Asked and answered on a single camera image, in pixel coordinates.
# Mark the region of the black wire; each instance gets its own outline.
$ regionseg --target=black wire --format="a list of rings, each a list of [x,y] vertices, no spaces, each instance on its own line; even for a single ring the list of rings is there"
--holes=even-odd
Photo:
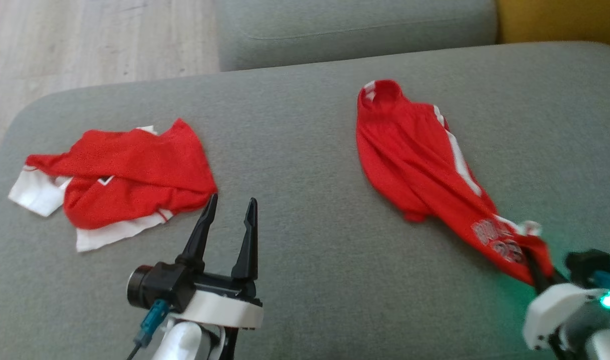
[[[531,251],[527,248],[522,248],[523,255],[525,255],[525,260],[527,260],[527,268],[529,269],[529,275],[531,275],[531,280],[534,283],[534,289],[536,290],[536,295],[540,295],[545,289],[549,288],[552,285],[545,277],[545,274],[541,271],[536,259],[532,255]]]
[[[127,356],[126,360],[132,360],[134,358],[134,356],[136,355],[136,353],[138,353],[140,348],[141,348],[141,344],[136,344],[136,346],[134,346],[134,350],[132,350],[131,353],[129,353],[129,356]]]
[[[563,274],[561,274],[561,272],[559,272],[557,269],[554,269],[554,273],[551,276],[551,279],[554,281],[554,283],[556,284],[564,284],[564,283],[568,283],[570,281],[567,280],[567,278],[565,278],[565,276],[563,276]]]

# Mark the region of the wooden floor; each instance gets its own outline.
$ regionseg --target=wooden floor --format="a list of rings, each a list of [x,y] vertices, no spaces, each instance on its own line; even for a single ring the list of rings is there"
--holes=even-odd
[[[214,0],[0,0],[0,144],[54,92],[218,71]]]

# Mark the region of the blue cable connector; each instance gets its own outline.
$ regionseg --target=blue cable connector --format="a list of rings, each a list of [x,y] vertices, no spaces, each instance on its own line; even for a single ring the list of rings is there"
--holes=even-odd
[[[169,313],[170,305],[167,301],[161,299],[154,301],[154,305],[149,308],[149,312],[145,315],[145,319],[140,323],[140,331],[138,331],[138,335],[134,337],[134,344],[136,344],[136,347],[131,351],[127,360],[131,360],[140,348],[145,349],[149,346],[150,342],[152,342],[154,332],[161,326]]]
[[[599,288],[605,288],[610,290],[610,273],[606,271],[594,271],[591,274],[591,280]]]

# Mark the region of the yellow cushion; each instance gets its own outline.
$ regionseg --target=yellow cushion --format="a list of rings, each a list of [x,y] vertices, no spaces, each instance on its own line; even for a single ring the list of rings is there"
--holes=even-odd
[[[610,0],[497,0],[499,43],[596,41],[610,45]]]

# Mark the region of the gray sofa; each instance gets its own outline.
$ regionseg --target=gray sofa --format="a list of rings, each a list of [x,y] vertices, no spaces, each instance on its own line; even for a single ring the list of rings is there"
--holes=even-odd
[[[218,0],[221,71],[491,45],[494,0]]]
[[[90,128],[165,130],[177,117],[200,136],[220,192],[207,271],[228,273],[247,202],[259,203],[265,320],[239,335],[237,359],[552,359],[522,340],[531,288],[437,219],[405,221],[367,182],[356,96],[382,78],[440,107],[501,214],[539,221],[557,267],[568,251],[610,252],[606,45],[452,48],[76,89],[29,105],[0,149],[0,360],[127,356],[145,315],[127,303],[127,278],[173,261],[198,214],[79,254],[62,213],[40,218],[7,194],[28,154],[66,151]]]

